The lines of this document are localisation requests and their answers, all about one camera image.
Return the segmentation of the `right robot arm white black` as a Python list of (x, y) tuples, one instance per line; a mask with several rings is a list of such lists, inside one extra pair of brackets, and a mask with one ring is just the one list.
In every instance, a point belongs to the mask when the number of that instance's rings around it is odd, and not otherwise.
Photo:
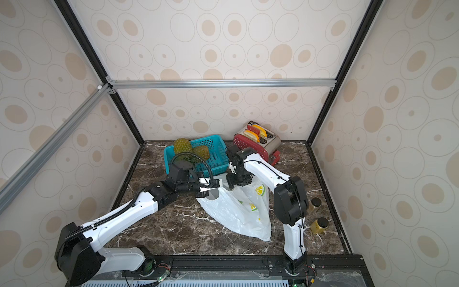
[(298, 273), (307, 260), (304, 224), (308, 198), (303, 180), (278, 171), (251, 147), (240, 149), (231, 145), (227, 147), (226, 155), (230, 168), (226, 178), (230, 190), (249, 185), (256, 177), (273, 192), (274, 213), (284, 228), (284, 265), (289, 274)]

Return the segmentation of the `white plastic bag lemon print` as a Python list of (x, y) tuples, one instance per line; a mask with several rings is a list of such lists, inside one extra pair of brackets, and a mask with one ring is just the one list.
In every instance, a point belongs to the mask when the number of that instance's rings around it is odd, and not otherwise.
[(256, 177), (249, 185), (233, 190), (229, 189), (225, 174), (216, 179), (220, 180), (220, 187), (197, 199), (206, 213), (232, 232), (269, 242), (269, 188)]

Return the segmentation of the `large pineapple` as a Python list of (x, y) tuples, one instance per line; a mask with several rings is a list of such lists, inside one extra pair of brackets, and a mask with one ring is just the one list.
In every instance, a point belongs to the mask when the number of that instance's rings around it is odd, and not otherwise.
[[(180, 153), (192, 153), (192, 145), (190, 144), (190, 141), (185, 139), (185, 138), (179, 138), (177, 139), (174, 144), (174, 152), (175, 154), (180, 154)], [(192, 162), (192, 157), (189, 154), (185, 155), (180, 155), (176, 158), (177, 161), (188, 161)]]

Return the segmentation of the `small pineapple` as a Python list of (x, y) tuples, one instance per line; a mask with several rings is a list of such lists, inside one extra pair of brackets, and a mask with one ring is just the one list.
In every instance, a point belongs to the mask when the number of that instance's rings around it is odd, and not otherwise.
[(205, 145), (201, 145), (198, 147), (193, 148), (193, 153), (201, 157), (204, 161), (210, 159), (210, 151), (209, 148)]

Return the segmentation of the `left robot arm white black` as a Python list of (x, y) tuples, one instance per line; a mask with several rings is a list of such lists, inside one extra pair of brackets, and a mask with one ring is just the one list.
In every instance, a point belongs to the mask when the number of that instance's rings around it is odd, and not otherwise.
[(220, 187), (214, 177), (201, 178), (192, 164), (179, 161), (163, 181), (142, 187), (134, 198), (93, 221), (77, 226), (72, 222), (60, 232), (55, 252), (58, 269), (65, 275), (67, 286), (76, 287), (96, 275), (112, 271), (133, 271), (142, 276), (154, 272), (155, 259), (145, 247), (106, 248), (116, 235), (141, 219), (155, 214), (175, 202), (182, 194), (207, 197)]

